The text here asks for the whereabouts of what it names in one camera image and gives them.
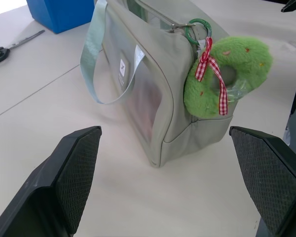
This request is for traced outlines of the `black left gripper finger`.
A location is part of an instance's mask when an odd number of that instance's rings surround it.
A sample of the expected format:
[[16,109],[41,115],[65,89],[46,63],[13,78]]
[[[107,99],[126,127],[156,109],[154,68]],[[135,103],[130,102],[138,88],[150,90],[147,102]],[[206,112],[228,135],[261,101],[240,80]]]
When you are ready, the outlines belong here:
[[279,137],[229,130],[246,189],[268,237],[296,237],[296,154]]
[[0,237],[73,237],[91,190],[100,126],[63,137],[0,216]]

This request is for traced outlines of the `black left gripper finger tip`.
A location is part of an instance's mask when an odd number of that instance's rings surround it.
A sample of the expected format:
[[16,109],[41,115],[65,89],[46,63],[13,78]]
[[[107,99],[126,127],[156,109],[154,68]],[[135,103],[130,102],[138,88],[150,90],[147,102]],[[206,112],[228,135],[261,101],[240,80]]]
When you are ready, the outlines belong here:
[[296,0],[289,0],[288,3],[281,9],[281,12],[292,12],[296,10]]

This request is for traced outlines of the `pale green tote bag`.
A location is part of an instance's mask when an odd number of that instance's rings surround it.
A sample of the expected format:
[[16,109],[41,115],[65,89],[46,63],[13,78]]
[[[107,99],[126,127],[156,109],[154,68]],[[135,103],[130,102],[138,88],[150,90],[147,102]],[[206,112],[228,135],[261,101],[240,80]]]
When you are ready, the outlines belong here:
[[184,26],[202,19],[213,39],[227,32],[190,0],[95,0],[80,58],[85,84],[95,101],[98,54],[103,51],[123,107],[152,166],[219,142],[233,113],[210,119],[191,115],[184,86],[196,51]]

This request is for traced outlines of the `blue box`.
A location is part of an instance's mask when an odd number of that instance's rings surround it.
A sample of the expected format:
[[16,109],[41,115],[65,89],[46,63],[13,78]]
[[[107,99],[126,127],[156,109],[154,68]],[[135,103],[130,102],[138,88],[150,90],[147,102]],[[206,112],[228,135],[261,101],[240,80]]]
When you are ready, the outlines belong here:
[[26,0],[34,20],[55,34],[89,23],[94,0]]

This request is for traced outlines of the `black-handled scissors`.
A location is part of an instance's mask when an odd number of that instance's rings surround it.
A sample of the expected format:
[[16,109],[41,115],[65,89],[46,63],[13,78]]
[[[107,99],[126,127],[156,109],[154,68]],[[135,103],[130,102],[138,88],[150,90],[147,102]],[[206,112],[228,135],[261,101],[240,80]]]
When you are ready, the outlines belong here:
[[26,37],[26,38],[24,38],[23,40],[21,40],[21,41],[19,41],[17,43],[13,43],[9,47],[0,47],[0,63],[8,58],[8,56],[10,55],[10,52],[11,52],[12,49],[15,49],[15,48],[17,48],[17,47],[19,47],[21,45],[24,45],[25,43],[33,40],[34,38],[36,38],[38,36],[40,36],[44,32],[45,32],[45,30],[41,30],[41,31],[37,32],[36,34],[34,34],[32,36],[29,36],[29,37]]

